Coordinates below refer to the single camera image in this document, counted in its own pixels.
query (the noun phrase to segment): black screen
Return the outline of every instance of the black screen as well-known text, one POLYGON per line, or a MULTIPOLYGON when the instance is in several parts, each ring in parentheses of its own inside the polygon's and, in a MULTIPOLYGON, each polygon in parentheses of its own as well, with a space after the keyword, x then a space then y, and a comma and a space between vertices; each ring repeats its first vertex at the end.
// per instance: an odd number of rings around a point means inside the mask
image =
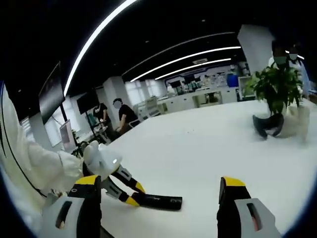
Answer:
POLYGON ((192 81, 195 81, 195 77, 193 75, 185 77, 185 84, 189 84, 192 81))
POLYGON ((86 111, 90 110, 99 105, 98 96, 95 90, 86 93, 84 96, 77 100, 77 105, 80 114, 84 114, 86 111))
POLYGON ((177 87, 180 87, 180 81, 175 81, 175 82, 171 82, 170 85, 172 86, 172 88, 177 88, 177 87))
POLYGON ((64 100, 65 97, 61 87, 60 68, 58 63, 46 80, 39 94, 40 111, 44 124, 64 100))

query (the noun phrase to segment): face mask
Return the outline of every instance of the face mask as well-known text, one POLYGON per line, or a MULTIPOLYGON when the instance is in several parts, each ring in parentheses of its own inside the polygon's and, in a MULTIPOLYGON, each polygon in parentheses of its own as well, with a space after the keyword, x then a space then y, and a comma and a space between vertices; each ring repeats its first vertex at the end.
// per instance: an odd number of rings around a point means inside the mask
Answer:
POLYGON ((286 62, 286 56, 274 57, 276 64, 284 64, 286 62))
POLYGON ((297 54, 289 54, 291 60, 295 60, 297 58, 297 54))
POLYGON ((116 108, 116 109, 120 109, 120 108, 121 108, 121 105, 122 105, 122 103, 119 102, 119 101, 116 101, 116 102, 114 102, 114 104, 113 104, 114 108, 116 108))

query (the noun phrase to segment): green leaves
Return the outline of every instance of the green leaves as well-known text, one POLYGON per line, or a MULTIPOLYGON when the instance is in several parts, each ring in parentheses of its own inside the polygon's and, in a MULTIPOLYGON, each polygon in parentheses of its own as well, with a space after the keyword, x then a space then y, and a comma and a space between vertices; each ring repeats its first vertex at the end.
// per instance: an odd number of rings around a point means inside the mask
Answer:
POLYGON ((266 67, 260 72, 255 72, 246 84, 248 90, 255 92, 257 99, 266 99, 271 113, 274 114, 281 113, 284 105, 289 106, 294 100, 299 107, 299 87, 302 86, 298 70, 292 67, 266 67))

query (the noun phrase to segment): cable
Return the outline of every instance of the cable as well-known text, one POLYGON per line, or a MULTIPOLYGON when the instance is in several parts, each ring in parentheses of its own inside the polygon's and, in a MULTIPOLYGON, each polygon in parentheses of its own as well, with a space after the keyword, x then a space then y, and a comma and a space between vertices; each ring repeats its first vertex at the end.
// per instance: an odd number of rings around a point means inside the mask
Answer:
POLYGON ((2 90, 1 90, 1 110, 2 110, 2 121, 3 121, 4 133, 5 133, 6 140, 7 140, 7 142, 8 142, 8 146, 9 146, 10 152, 11 152, 11 154, 12 154, 12 156, 13 156, 13 158, 14 158, 16 164, 17 164, 17 166, 19 167, 19 169, 21 170, 21 172, 23 173, 24 177, 25 177, 26 180, 29 182, 29 184, 30 184, 30 185, 35 189, 35 191, 38 192, 41 196, 47 197, 47 196, 45 196, 44 194, 42 194, 42 192, 41 192, 38 188, 36 188, 36 187, 31 183, 31 181, 28 179, 28 177, 27 177, 27 176, 25 175, 25 173, 23 172, 23 170, 22 170, 21 166, 19 165, 18 161, 16 160, 16 157, 14 156, 14 153, 13 153, 12 148, 11 148, 11 146, 10 146, 10 142, 9 142, 9 139, 8 139, 8 135, 7 135, 7 133, 6 133, 5 124, 4 124, 4 116, 3 116, 3 92, 4 92, 4 82, 2 82, 2 90))

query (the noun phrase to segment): television screen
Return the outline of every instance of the television screen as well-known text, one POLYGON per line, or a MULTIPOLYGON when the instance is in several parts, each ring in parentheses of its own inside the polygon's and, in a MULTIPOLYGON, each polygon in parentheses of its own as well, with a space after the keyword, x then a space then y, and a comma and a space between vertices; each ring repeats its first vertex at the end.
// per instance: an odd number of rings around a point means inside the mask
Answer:
POLYGON ((91 90, 84 96, 77 100, 77 105, 80 114, 84 114, 86 111, 90 110, 99 105, 98 96, 95 90, 91 90))
POLYGON ((60 66, 55 66, 39 94, 40 112, 45 124, 65 100, 60 82, 60 66))

